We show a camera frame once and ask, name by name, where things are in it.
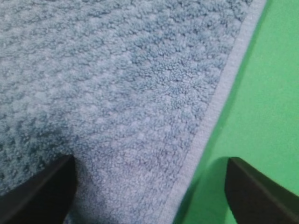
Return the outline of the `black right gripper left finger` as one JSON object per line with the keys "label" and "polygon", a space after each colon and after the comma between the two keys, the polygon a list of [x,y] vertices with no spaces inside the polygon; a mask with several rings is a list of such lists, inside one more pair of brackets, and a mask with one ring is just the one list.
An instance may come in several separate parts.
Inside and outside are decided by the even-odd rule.
{"label": "black right gripper left finger", "polygon": [[0,198],[2,224],[62,224],[77,191],[73,155],[63,155]]}

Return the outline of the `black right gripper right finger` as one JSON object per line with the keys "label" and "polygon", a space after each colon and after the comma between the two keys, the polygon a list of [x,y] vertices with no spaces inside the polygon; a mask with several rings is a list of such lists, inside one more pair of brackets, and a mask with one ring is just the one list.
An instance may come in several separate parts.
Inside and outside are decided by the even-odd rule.
{"label": "black right gripper right finger", "polygon": [[297,224],[299,197],[239,157],[230,157],[225,196],[238,224]]}

